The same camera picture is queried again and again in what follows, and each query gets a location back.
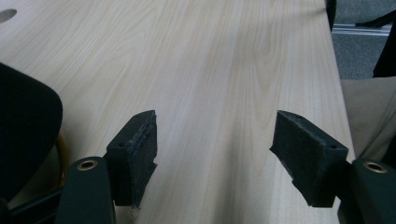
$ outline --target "gray carpet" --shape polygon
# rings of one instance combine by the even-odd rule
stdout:
[[[371,78],[386,41],[387,36],[332,35],[340,78]]]
[[[335,23],[354,24],[370,21],[394,9],[396,9],[396,0],[338,0]],[[387,38],[387,36],[332,34],[340,78],[371,78]]]
[[[396,0],[337,0],[335,23],[370,21],[396,9]]]

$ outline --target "desk surface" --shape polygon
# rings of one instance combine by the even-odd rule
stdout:
[[[132,115],[156,110],[158,167],[136,223],[338,222],[336,207],[306,205],[269,152],[278,109],[352,148],[323,0],[7,8],[18,13],[0,23],[0,62],[59,93],[72,161],[103,156]]]

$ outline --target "metal ring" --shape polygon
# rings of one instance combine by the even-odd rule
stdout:
[[[93,169],[98,164],[97,161],[82,161],[77,168],[80,171],[87,171]]]
[[[366,162],[363,163],[363,165],[367,169],[369,169],[369,170],[371,170],[373,172],[379,173],[379,174],[384,174],[384,173],[386,173],[388,171],[388,169],[385,168],[384,166],[382,166],[382,165],[380,165],[378,163],[372,162],[372,161],[366,161]]]

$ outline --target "wooden desk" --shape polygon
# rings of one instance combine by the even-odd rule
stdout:
[[[269,152],[278,109],[352,148],[323,0],[0,2],[0,62],[59,93],[71,160],[158,115],[136,223],[337,223]],[[131,211],[118,209],[119,223]]]

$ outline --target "screw hole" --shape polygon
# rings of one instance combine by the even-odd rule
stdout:
[[[17,14],[16,9],[6,9],[0,11],[0,23],[8,21],[9,19],[13,18]]]
[[[371,161],[367,161],[363,164],[367,169],[376,172],[376,173],[380,173],[380,174],[384,174],[388,171],[387,168],[385,168],[384,166],[371,162]]]
[[[97,164],[98,164],[97,161],[83,161],[82,163],[80,163],[78,165],[77,168],[80,171],[87,171],[87,170],[91,170],[92,168],[94,168]]]

